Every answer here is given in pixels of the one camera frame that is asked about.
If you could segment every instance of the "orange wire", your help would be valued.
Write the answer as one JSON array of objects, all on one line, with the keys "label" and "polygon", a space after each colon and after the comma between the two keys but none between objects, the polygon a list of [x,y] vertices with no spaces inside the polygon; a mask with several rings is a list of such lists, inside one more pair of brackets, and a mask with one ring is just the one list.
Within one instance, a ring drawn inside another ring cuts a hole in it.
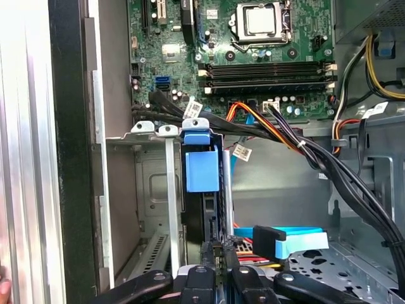
[{"label": "orange wire", "polygon": [[229,113],[227,115],[227,120],[230,120],[234,117],[235,113],[236,113],[236,108],[237,107],[241,107],[244,110],[248,111],[251,115],[253,115],[255,117],[256,120],[258,120],[259,122],[261,122],[262,124],[266,125],[267,128],[269,129],[269,131],[274,134],[282,143],[284,143],[287,147],[289,147],[290,149],[293,149],[295,151],[297,151],[298,153],[302,154],[302,152],[295,147],[293,144],[289,143],[284,136],[280,133],[280,131],[268,120],[263,120],[259,115],[257,115],[252,109],[250,109],[250,107],[248,107],[246,104],[244,103],[240,103],[240,102],[236,102],[231,106],[231,109],[229,110]]},{"label": "orange wire", "polygon": [[[335,129],[335,138],[340,139],[340,130],[345,125],[347,125],[347,124],[358,124],[358,123],[360,123],[360,119],[353,119],[353,118],[350,118],[350,119],[343,120],[343,121],[339,122],[337,124],[337,126],[336,126],[336,129]],[[336,148],[335,151],[333,152],[333,154],[339,153],[341,151],[341,149],[342,148],[340,148],[340,147]]]}]

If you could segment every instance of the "pci express slot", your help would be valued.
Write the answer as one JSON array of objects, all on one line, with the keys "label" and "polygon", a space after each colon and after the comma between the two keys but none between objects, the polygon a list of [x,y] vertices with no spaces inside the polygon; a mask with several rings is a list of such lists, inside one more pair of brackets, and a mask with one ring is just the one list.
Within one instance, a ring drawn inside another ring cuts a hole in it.
[{"label": "pci express slot", "polygon": [[142,11],[142,30],[146,35],[149,35],[149,0],[141,0],[140,9]]},{"label": "pci express slot", "polygon": [[243,79],[263,77],[316,76],[336,70],[336,65],[324,62],[265,63],[258,65],[199,65],[199,76],[207,79]]},{"label": "pci express slot", "polygon": [[206,81],[200,82],[206,95],[287,93],[326,91],[333,89],[336,77],[297,80],[250,80],[250,81]]}]

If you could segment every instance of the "cable label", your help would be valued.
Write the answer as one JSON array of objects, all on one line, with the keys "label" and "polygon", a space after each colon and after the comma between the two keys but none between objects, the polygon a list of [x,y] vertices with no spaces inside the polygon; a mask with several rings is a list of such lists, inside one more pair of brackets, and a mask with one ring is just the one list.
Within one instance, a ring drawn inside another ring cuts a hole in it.
[{"label": "cable label", "polygon": [[195,100],[190,100],[183,115],[183,119],[197,118],[200,115],[203,105]]},{"label": "cable label", "polygon": [[252,154],[252,149],[249,149],[247,147],[243,147],[241,144],[237,144],[235,146],[234,152],[232,155],[236,156],[237,158],[240,158],[241,160],[248,162]]},{"label": "cable label", "polygon": [[373,115],[384,113],[385,109],[387,108],[387,105],[388,101],[384,103],[379,103],[374,108],[367,110],[367,112],[363,115],[362,119],[369,119]]}]

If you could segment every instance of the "cable tie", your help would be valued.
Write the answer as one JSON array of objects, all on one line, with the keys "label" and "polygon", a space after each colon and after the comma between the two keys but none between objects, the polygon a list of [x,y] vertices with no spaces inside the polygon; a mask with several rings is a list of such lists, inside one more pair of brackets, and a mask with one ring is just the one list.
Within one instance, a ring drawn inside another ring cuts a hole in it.
[{"label": "cable tie", "polygon": [[301,141],[298,145],[297,145],[297,148],[299,149],[299,148],[301,148],[302,146],[305,146],[306,145],[306,142],[305,141]]},{"label": "cable tie", "polygon": [[395,248],[395,247],[400,247],[404,244],[405,244],[405,240],[393,242],[393,243],[389,243],[387,241],[381,242],[381,246],[383,246],[384,248]]}]

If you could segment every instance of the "sata port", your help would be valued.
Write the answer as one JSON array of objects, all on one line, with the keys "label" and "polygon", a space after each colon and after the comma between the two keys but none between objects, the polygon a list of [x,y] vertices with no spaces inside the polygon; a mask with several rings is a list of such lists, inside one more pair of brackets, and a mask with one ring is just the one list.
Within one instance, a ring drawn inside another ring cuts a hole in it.
[{"label": "sata port", "polygon": [[169,84],[170,76],[156,76],[154,82],[155,84]]},{"label": "sata port", "polygon": [[156,84],[156,88],[159,89],[160,91],[169,91],[170,84]]}]

